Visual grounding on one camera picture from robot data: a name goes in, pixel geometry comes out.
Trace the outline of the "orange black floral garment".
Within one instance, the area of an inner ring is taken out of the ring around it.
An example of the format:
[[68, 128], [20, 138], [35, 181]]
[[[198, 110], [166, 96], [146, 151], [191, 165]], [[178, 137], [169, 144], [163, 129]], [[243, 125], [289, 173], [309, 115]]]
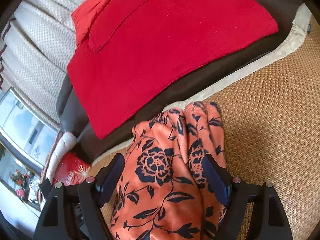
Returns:
[[193, 102], [137, 124], [110, 219], [115, 239], [213, 239], [226, 213], [202, 167], [226, 166], [216, 103]]

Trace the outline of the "red gift box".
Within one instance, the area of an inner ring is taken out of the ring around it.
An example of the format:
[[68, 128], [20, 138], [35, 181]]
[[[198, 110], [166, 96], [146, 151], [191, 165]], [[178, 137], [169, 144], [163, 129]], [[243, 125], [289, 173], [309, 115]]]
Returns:
[[90, 169], [91, 165], [78, 158], [75, 153], [68, 152], [56, 169], [53, 184], [58, 182], [65, 186], [81, 184], [88, 177]]

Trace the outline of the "wooden display cabinet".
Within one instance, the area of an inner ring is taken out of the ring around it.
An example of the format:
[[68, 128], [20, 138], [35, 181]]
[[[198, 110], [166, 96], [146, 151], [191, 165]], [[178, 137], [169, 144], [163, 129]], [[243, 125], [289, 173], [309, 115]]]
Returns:
[[20, 200], [39, 210], [38, 191], [40, 177], [22, 164], [1, 145], [1, 182]]

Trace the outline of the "artificial flower arrangement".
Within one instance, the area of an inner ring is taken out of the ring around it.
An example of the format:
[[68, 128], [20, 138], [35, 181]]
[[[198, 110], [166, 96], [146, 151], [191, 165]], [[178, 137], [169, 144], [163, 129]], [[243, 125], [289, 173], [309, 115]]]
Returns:
[[18, 186], [26, 189], [29, 183], [29, 179], [33, 178], [35, 173], [27, 169], [27, 172], [23, 173], [16, 169], [15, 173], [10, 174], [10, 179]]

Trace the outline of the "white quilted folded blanket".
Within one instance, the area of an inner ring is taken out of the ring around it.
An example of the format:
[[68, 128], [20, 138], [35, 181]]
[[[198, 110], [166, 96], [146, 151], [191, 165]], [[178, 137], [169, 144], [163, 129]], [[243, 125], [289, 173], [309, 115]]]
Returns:
[[76, 145], [76, 137], [70, 133], [59, 131], [52, 149], [47, 155], [47, 159], [42, 170], [42, 181], [49, 179], [52, 183], [57, 167], [62, 160], [63, 156]]

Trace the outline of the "woven bamboo seat mat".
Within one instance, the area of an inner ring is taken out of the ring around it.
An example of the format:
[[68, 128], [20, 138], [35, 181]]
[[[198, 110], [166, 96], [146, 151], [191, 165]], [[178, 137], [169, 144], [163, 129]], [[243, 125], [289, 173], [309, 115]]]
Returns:
[[[249, 184], [272, 183], [293, 238], [319, 239], [319, 24], [308, 7], [299, 7], [275, 51], [164, 112], [193, 102], [219, 108], [224, 168]], [[94, 161], [91, 175], [133, 140]], [[116, 194], [101, 210], [109, 228]]]

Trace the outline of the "beige dotted curtain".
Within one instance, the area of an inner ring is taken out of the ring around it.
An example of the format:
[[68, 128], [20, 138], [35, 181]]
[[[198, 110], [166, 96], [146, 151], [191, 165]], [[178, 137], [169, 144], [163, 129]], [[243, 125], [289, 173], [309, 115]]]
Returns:
[[1, 35], [1, 77], [54, 129], [56, 102], [72, 58], [72, 12], [85, 0], [22, 0]]

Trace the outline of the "red blanket on sofa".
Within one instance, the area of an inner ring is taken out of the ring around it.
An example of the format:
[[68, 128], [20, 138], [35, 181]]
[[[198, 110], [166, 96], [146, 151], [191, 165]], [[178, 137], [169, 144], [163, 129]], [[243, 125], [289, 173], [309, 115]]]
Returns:
[[67, 70], [103, 139], [179, 78], [277, 31], [255, 0], [111, 0]]

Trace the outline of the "red satin pillow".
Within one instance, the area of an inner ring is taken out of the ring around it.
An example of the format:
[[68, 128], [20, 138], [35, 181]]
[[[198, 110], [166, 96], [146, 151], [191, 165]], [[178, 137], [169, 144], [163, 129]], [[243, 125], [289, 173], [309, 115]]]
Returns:
[[110, 1], [111, 0], [85, 0], [72, 12], [77, 47], [88, 37], [94, 21]]

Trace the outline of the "dark brown leather sofa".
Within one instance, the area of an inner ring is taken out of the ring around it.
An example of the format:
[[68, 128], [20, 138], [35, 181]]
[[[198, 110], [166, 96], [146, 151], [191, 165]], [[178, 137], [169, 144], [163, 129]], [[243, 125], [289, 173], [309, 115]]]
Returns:
[[275, 50], [302, 0], [86, 0], [56, 109], [93, 162], [176, 101]]

